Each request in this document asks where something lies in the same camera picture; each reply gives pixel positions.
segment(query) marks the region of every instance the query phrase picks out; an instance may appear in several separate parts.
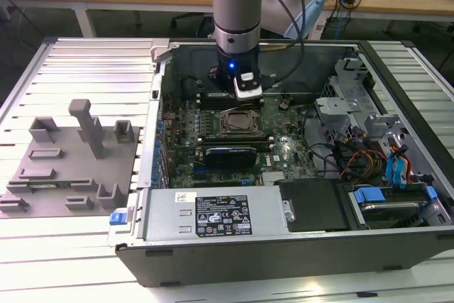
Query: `slotted aluminum surface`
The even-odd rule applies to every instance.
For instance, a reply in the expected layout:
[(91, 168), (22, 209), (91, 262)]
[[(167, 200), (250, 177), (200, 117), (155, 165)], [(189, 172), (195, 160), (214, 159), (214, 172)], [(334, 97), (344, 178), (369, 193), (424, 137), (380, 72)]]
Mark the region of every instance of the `slotted aluminum surface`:
[[(416, 48), (400, 42), (371, 42), (389, 71), (454, 157), (454, 94), (437, 70)], [(376, 84), (374, 91), (390, 114), (394, 108)]]
[[(33, 117), (29, 115), (43, 113), (43, 108), (49, 116), (65, 114), (60, 107), (66, 108), (72, 97), (86, 97), (101, 114), (102, 124), (111, 125), (122, 118), (144, 127), (146, 113), (141, 104), (149, 99), (153, 73), (150, 60), (145, 62), (147, 57), (143, 56), (150, 44), (146, 39), (71, 39), (43, 46), (26, 70), (30, 75), (25, 84), (15, 89), (13, 101), (6, 103), (9, 111), (0, 122), (0, 189), (12, 176), (31, 139), (27, 130)], [(58, 49), (68, 49), (73, 55), (49, 56), (48, 52)], [(94, 58), (89, 54), (81, 59), (86, 49), (103, 50), (99, 53), (103, 60), (122, 67), (101, 67), (91, 63)], [(115, 57), (110, 58), (107, 52), (114, 49)], [(128, 62), (136, 63), (136, 69), (116, 64), (122, 58), (117, 57), (122, 49), (143, 50), (137, 57), (127, 57)], [(70, 58), (74, 64), (66, 64)], [(59, 65), (58, 70), (51, 64)], [(116, 110), (122, 104), (127, 109), (119, 116)], [(77, 125), (68, 115), (56, 116), (55, 122), (59, 126)], [(142, 147), (139, 143), (137, 156)], [(132, 190), (137, 181), (133, 173)], [(135, 199), (135, 193), (130, 194), (128, 203)], [(411, 270), (147, 289), (115, 256), (107, 242), (108, 232), (107, 216), (0, 220), (0, 302), (448, 302), (454, 297), (451, 251)], [(356, 292), (362, 291), (376, 292), (378, 297), (360, 299)]]

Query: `gray plastic part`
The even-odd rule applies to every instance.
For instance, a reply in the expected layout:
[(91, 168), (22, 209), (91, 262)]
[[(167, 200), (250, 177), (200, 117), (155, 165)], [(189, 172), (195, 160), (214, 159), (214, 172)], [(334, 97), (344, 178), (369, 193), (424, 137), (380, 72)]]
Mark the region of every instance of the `gray plastic part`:
[(122, 202), (122, 196), (118, 184), (113, 186), (112, 193), (108, 193), (103, 184), (99, 184), (98, 192), (96, 194), (96, 198), (104, 209), (115, 209), (119, 207), (119, 204)]
[(34, 189), (30, 187), (28, 184), (12, 184), (8, 183), (6, 189), (10, 191), (12, 194), (15, 193), (33, 193)]
[(71, 211), (73, 210), (91, 210), (94, 207), (94, 203), (87, 195), (77, 195), (66, 197), (65, 205)]
[[(96, 133), (101, 134), (101, 137), (103, 138), (104, 130), (102, 129), (101, 122), (99, 122), (98, 116), (93, 116), (93, 125), (94, 125), (94, 131), (96, 131)], [(82, 142), (87, 142), (82, 129), (79, 129), (77, 132), (79, 133), (79, 136), (80, 136), (80, 139), (82, 140)]]
[(20, 197), (0, 199), (0, 211), (2, 212), (25, 212), (28, 203)]
[(28, 158), (31, 160), (61, 159), (62, 154), (61, 148), (44, 148), (32, 150), (28, 154)]
[(76, 192), (98, 191), (98, 186), (99, 185), (93, 179), (87, 180), (85, 183), (71, 184), (71, 188)]
[[(2, 198), (10, 199), (14, 194), (20, 194), (30, 206), (26, 211), (0, 212), (0, 219), (101, 216), (108, 215), (115, 208), (126, 205), (139, 128), (131, 127), (128, 121), (120, 122), (116, 125), (116, 129), (112, 126), (102, 128), (96, 117), (89, 117), (89, 119), (92, 120), (95, 136), (101, 137), (104, 149), (102, 159), (94, 158), (87, 143), (81, 141), (79, 127), (58, 128), (52, 125), (53, 120), (49, 118), (40, 119), (38, 123), (33, 122), (35, 128), (45, 127), (49, 142), (39, 143), (35, 139), (31, 141), (16, 174), (6, 186), (8, 191)], [(129, 132), (132, 132), (133, 137), (132, 139), (121, 138), (122, 141), (119, 143), (118, 132), (123, 127), (126, 129), (120, 132), (126, 134), (121, 135), (130, 136)], [(59, 150), (60, 152), (56, 154), (60, 158), (29, 157), (33, 152), (40, 150)], [(99, 191), (101, 184), (104, 190)], [(79, 197), (80, 194), (89, 198), (89, 202), (92, 203), (91, 210), (67, 208), (67, 197)], [(70, 206), (75, 207), (74, 202), (70, 203)]]
[(93, 122), (92, 115), (90, 115), (91, 106), (88, 99), (73, 99), (69, 111), (71, 116), (78, 120), (84, 139), (88, 142), (94, 157), (102, 159), (104, 146), (102, 144), (102, 133), (99, 133), (102, 127), (99, 122), (98, 126)]
[(55, 124), (52, 117), (36, 117), (28, 129), (36, 143), (53, 143), (54, 141), (50, 137), (51, 131), (58, 131), (58, 127)]
[(113, 130), (115, 131), (116, 142), (134, 142), (134, 131), (131, 121), (117, 121)]
[(19, 179), (53, 179), (55, 170), (53, 168), (22, 168), (18, 172)]

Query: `blue latch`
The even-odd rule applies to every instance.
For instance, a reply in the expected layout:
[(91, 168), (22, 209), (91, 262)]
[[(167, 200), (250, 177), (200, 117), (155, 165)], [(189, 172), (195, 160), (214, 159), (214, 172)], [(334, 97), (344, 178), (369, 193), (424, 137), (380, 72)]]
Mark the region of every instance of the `blue latch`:
[(435, 190), (435, 188), (433, 188), (432, 186), (427, 186), (426, 187), (426, 192), (427, 192), (427, 195), (429, 198), (431, 198), (431, 201), (437, 199), (437, 192)]
[(109, 219), (109, 224), (114, 225), (126, 225), (126, 219), (128, 214), (126, 212), (113, 212)]
[(361, 187), (353, 192), (356, 202), (384, 202), (386, 199), (383, 196), (382, 190), (379, 187)]

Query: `motherboard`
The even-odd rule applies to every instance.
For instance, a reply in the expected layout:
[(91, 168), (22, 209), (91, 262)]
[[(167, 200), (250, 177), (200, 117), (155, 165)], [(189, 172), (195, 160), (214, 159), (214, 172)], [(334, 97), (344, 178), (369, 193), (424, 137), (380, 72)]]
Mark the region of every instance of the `motherboard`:
[(304, 106), (265, 97), (258, 108), (163, 104), (171, 188), (273, 185), (316, 176), (299, 128)]

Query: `robotic arm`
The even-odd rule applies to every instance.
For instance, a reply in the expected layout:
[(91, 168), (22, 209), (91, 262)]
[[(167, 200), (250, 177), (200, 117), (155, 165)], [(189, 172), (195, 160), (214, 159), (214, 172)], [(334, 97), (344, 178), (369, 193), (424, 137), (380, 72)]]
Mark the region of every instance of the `robotic arm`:
[(218, 66), (209, 78), (239, 101), (262, 95), (258, 42), (262, 0), (213, 0)]

